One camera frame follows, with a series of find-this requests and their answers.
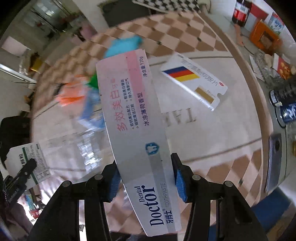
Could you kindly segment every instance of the blue gripper pad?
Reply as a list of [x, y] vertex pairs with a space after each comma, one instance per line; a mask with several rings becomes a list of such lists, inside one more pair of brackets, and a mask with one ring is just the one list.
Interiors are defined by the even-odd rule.
[[110, 202], [113, 200], [113, 198], [116, 197], [120, 180], [121, 180], [121, 177], [120, 177], [118, 169], [116, 168], [116, 171], [115, 171], [112, 181], [110, 183], [109, 195], [107, 197]]
[[188, 197], [186, 195], [185, 182], [182, 177], [181, 171], [179, 169], [177, 170], [176, 188], [177, 188], [179, 197], [183, 200], [183, 202], [186, 202]]

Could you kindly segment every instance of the snack package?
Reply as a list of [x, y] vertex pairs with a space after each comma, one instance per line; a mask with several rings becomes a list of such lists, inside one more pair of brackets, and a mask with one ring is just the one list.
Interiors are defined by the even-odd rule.
[[213, 111], [219, 104], [217, 94], [224, 95], [227, 86], [217, 77], [185, 56], [175, 53], [161, 71], [174, 83], [192, 94]]
[[274, 12], [271, 15], [271, 18], [268, 22], [268, 26], [277, 34], [280, 35], [280, 33], [283, 31], [285, 25], [284, 22], [279, 18], [279, 16]]
[[291, 70], [288, 63], [286, 63], [283, 58], [281, 58], [278, 54], [274, 54], [274, 62], [272, 68], [275, 69], [279, 75], [287, 80], [291, 77]]

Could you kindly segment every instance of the paper box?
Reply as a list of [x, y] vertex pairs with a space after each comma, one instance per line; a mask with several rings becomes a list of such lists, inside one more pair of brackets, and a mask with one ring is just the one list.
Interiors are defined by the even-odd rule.
[[161, 71], [174, 83], [196, 97], [213, 111], [219, 104], [217, 94], [227, 91], [227, 86], [213, 74], [185, 56], [175, 53]]
[[261, 19], [264, 21], [267, 18], [267, 16], [268, 16], [268, 13], [263, 11], [256, 4], [252, 3], [251, 10], [244, 28], [252, 32], [256, 23]]
[[27, 190], [50, 177], [39, 143], [28, 143], [10, 148], [5, 161], [9, 175], [15, 177], [31, 158], [35, 159], [37, 167], [26, 182]]
[[169, 147], [144, 50], [96, 65], [113, 155], [147, 236], [181, 229]]
[[268, 22], [268, 26], [277, 34], [280, 35], [281, 32], [284, 30], [285, 28], [285, 24], [284, 22], [280, 19], [280, 17], [273, 12], [271, 15], [271, 18]]
[[277, 53], [274, 53], [274, 62], [272, 68], [275, 69], [284, 80], [287, 80], [291, 77], [289, 64], [287, 64]]

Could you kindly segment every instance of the soda can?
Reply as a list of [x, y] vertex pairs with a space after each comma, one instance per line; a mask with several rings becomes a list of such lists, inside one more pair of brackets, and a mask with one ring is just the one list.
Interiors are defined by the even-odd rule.
[[287, 106], [296, 101], [296, 76], [293, 76], [289, 81], [277, 89], [269, 92], [270, 103], [274, 106]]
[[276, 108], [276, 117], [281, 127], [296, 120], [296, 103]]

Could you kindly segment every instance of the orange box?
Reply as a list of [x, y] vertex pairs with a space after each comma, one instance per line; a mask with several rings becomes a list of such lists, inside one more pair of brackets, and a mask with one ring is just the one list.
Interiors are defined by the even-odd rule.
[[262, 20], [255, 26], [249, 37], [250, 41], [265, 53], [273, 53], [281, 46], [282, 41]]

